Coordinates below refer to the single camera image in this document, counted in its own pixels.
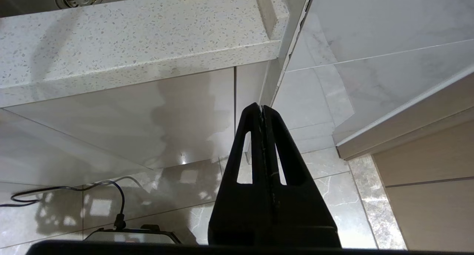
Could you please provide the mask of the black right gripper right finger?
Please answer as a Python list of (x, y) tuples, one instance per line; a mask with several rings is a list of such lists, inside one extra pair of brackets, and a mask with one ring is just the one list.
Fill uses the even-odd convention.
[(281, 115), (264, 107), (271, 209), (277, 224), (334, 228), (335, 222)]

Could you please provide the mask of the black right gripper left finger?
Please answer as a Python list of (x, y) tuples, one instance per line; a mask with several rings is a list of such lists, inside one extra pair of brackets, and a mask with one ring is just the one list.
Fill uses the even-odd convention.
[[(271, 227), (276, 224), (276, 149), (267, 105), (252, 103), (241, 113), (223, 174), (211, 225), (234, 228)], [(244, 140), (251, 136), (252, 183), (238, 183)]]

